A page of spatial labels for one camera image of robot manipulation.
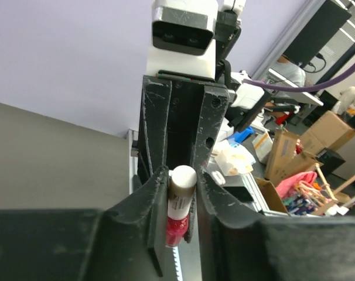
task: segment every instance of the person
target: person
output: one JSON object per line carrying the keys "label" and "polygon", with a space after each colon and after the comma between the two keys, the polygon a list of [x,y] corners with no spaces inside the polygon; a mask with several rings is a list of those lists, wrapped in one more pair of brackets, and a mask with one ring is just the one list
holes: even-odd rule
{"label": "person", "polygon": [[[306,80],[306,73],[303,69],[301,69],[299,66],[291,62],[286,56],[282,55],[280,58],[278,58],[271,66],[271,69],[279,73],[280,75],[284,76],[287,80],[293,82],[299,87],[304,87],[305,85],[305,80]],[[278,84],[280,81],[274,81],[273,78],[271,78],[269,75],[267,75],[264,79],[265,83],[267,84]],[[276,97],[282,98],[282,97],[287,97],[289,98],[289,95],[284,92],[278,92],[275,94]],[[271,102],[266,103],[266,107],[271,107],[274,104]],[[269,112],[266,113],[266,115],[273,116],[274,118],[279,118],[284,116],[286,113],[284,112]]]}
{"label": "person", "polygon": [[355,87],[341,91],[338,102],[331,110],[338,116],[343,116],[351,106],[355,106]]}
{"label": "person", "polygon": [[[296,64],[289,61],[289,59],[284,55],[278,58],[276,62],[270,66],[270,68],[299,87],[303,87],[305,85],[305,71]],[[268,84],[277,84],[277,81],[270,80],[269,77],[267,78],[269,80],[267,81]]]}

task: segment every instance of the white shirt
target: white shirt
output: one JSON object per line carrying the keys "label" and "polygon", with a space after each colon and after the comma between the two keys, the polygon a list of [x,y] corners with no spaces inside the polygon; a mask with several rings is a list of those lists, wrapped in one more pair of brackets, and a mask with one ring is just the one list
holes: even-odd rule
{"label": "white shirt", "polygon": [[[292,83],[296,84],[299,87],[304,87],[305,85],[305,78],[306,74],[305,71],[298,67],[296,64],[291,63],[290,61],[287,63],[280,63],[278,61],[274,62],[271,69],[275,70],[280,75],[284,76],[286,79],[291,81]],[[273,81],[271,77],[267,76],[266,81],[267,84],[274,84],[278,85],[278,81]],[[287,92],[278,92],[276,97],[290,97]]]}
{"label": "white shirt", "polygon": [[340,92],[339,101],[334,105],[332,111],[338,115],[343,114],[351,106],[355,106],[355,87],[349,87]]}

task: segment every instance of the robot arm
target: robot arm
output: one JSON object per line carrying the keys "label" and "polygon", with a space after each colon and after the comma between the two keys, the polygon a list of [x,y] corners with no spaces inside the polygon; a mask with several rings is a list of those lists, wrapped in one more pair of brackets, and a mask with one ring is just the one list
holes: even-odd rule
{"label": "robot arm", "polygon": [[224,117],[242,128],[267,102],[237,106],[236,83],[216,75],[228,74],[243,6],[225,1],[218,12],[215,0],[155,1],[137,146],[142,186],[104,212],[0,211],[0,280],[163,280],[169,169],[189,165],[203,281],[355,281],[355,219],[268,218],[205,172]]}

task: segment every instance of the pink bag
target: pink bag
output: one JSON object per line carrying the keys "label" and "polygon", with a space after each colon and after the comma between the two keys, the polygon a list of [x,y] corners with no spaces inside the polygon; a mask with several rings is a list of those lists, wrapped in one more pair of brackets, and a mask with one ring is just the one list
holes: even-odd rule
{"label": "pink bag", "polygon": [[317,178],[316,172],[302,172],[298,173],[288,179],[285,179],[279,183],[276,190],[280,198],[290,197],[291,192],[293,192],[293,188],[296,183],[299,181],[306,181],[309,184],[313,184],[315,179]]}

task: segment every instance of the white cap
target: white cap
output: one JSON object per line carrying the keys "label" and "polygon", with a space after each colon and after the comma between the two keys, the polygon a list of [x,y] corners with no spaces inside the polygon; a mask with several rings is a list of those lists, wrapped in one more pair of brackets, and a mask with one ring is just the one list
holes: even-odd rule
{"label": "white cap", "polygon": [[173,220],[184,219],[190,209],[197,183],[197,174],[190,166],[178,166],[171,174],[167,216]]}
{"label": "white cap", "polygon": [[237,17],[241,16],[245,6],[246,0],[224,0],[221,11],[232,10],[237,14]]}
{"label": "white cap", "polygon": [[190,189],[197,183],[197,174],[194,168],[181,165],[172,171],[171,180],[182,189]]}

